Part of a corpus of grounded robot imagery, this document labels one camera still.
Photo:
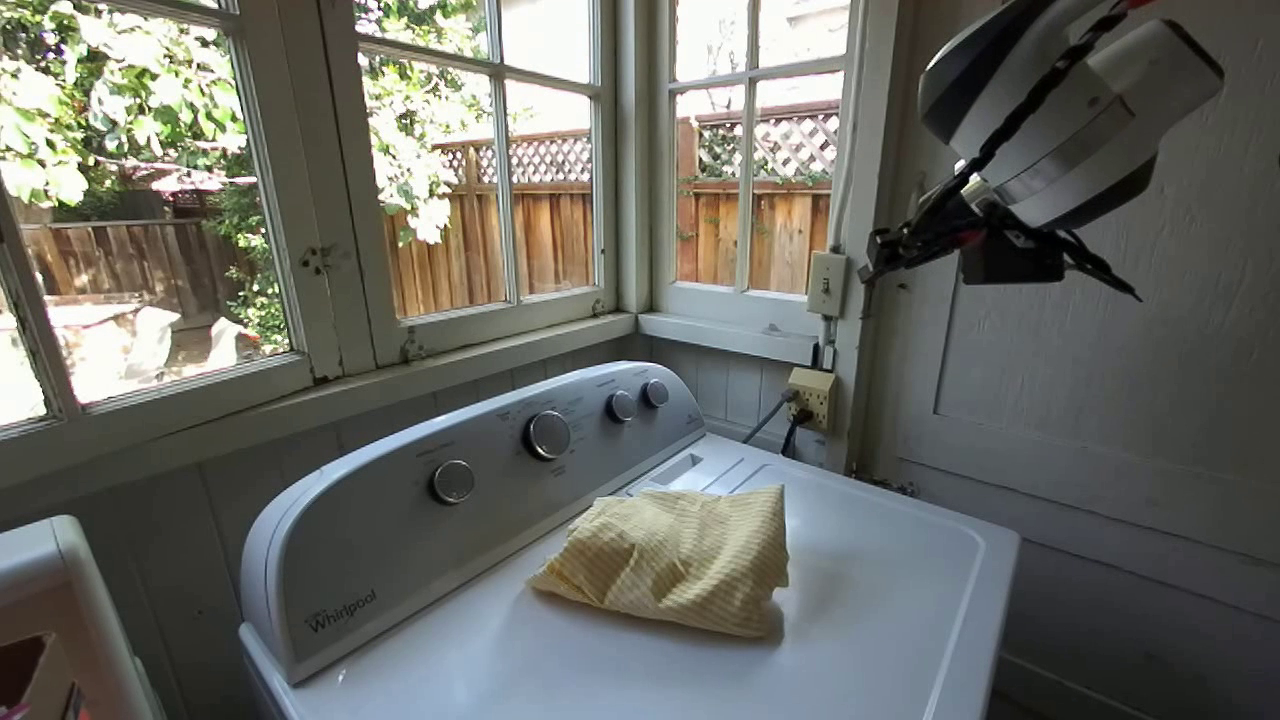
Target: white dryer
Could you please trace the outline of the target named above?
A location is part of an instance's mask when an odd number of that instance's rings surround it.
[[[544,599],[600,490],[786,484],[770,642]],[[569,373],[281,490],[247,530],[240,639],[277,714],[981,720],[1015,537],[706,426],[662,362]]]

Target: white window sill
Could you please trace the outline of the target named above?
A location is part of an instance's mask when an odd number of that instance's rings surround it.
[[[68,505],[130,478],[176,472],[227,453],[247,453],[273,439],[290,439],[297,431],[342,422],[359,410],[404,405],[411,397],[432,397],[458,385],[472,385],[496,373],[536,362],[544,354],[610,342],[632,332],[635,332],[635,317],[582,320],[550,332],[496,341],[484,346],[415,358],[415,362],[374,373],[374,374],[354,374],[325,387],[304,387],[290,401],[256,405],[234,415],[217,415],[217,419],[174,426],[174,431],[149,431],[149,434],[89,426],[89,419],[106,422],[116,415],[46,422],[24,434],[5,434],[0,445],[0,468],[5,468],[0,490],[11,494],[5,508],[39,510],[39,508]]]
[[[792,335],[792,332],[752,332],[752,328],[734,328],[717,320],[650,310],[639,317],[639,335],[737,351],[737,354],[762,354],[775,362],[803,362],[803,369],[812,362],[812,335]]]

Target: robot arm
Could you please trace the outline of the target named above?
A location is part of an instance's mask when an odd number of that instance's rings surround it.
[[[1223,80],[1167,20],[1097,48],[1136,3],[1011,0],[934,57],[919,76],[926,123],[964,164],[909,224],[873,235],[873,275],[961,247],[969,284],[1062,279],[1077,269],[1133,292],[1074,228],[1142,197],[1162,135]]]

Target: tree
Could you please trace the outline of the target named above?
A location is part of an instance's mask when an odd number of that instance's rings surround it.
[[[363,31],[447,50],[482,48],[477,0],[359,0],[355,16]],[[436,238],[453,172],[432,143],[477,119],[482,98],[447,69],[382,57],[359,57],[359,69],[382,198],[407,211],[422,238]],[[234,310],[283,341],[256,189],[240,184],[251,176],[251,150],[238,69],[217,31],[89,0],[5,0],[0,172],[15,198],[62,217],[149,189],[157,172],[220,184],[217,224],[256,259]]]

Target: brand logo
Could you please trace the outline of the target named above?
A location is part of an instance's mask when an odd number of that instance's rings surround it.
[[[312,612],[304,614],[304,625],[310,625],[312,637],[320,637],[320,632],[327,632],[331,625],[355,619],[367,602],[376,602],[376,588],[355,590],[354,599],[345,599],[345,602],[338,602],[338,607],[312,607]]]

